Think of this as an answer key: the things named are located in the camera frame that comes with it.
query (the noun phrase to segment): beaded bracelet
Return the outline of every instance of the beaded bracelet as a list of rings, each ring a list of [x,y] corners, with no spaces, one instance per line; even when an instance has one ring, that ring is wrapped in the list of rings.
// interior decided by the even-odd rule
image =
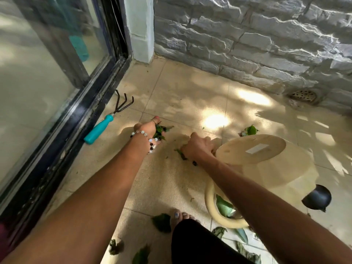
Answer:
[[[136,133],[140,133],[140,134],[143,134],[145,137],[148,137],[148,134],[145,133],[144,131],[137,130],[137,131],[131,133],[132,135],[130,136],[130,138],[132,138],[132,136],[135,135]],[[152,153],[153,150],[156,148],[156,144],[152,144],[153,140],[154,141],[158,141],[158,138],[150,138],[150,139],[148,139],[148,142],[150,142],[150,150],[149,150],[148,154]]]

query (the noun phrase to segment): drain cover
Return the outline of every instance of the drain cover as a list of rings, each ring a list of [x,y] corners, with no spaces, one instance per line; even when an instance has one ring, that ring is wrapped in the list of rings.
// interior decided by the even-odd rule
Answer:
[[[312,103],[316,99],[316,93],[310,90],[300,90],[291,93],[289,97],[302,102]]]

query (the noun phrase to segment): forearm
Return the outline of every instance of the forearm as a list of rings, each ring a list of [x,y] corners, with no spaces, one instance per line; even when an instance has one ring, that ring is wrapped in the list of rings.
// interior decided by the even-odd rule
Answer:
[[[37,226],[4,263],[99,263],[147,154],[146,143],[142,135],[134,136]]]
[[[211,154],[200,153],[196,162],[282,263],[340,264],[352,259],[352,251],[328,230]]]

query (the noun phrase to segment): foot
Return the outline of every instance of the foot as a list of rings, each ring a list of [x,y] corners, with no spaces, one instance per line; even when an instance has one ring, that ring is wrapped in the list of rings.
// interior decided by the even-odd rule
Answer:
[[[175,209],[173,211],[173,213],[171,214],[171,218],[170,218],[171,231],[173,232],[177,224],[179,224],[181,221],[187,220],[187,219],[192,219],[192,220],[195,220],[196,222],[200,223],[200,221],[196,220],[192,215],[189,215],[186,212],[181,213],[181,211],[179,211],[178,209]]]

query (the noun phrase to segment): white sticker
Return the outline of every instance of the white sticker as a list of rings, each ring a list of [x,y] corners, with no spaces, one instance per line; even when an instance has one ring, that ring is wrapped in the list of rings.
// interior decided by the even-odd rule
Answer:
[[[268,147],[269,145],[268,144],[258,144],[256,145],[255,147],[252,147],[251,149],[248,149],[246,152],[249,153],[249,154],[254,154],[266,147]]]

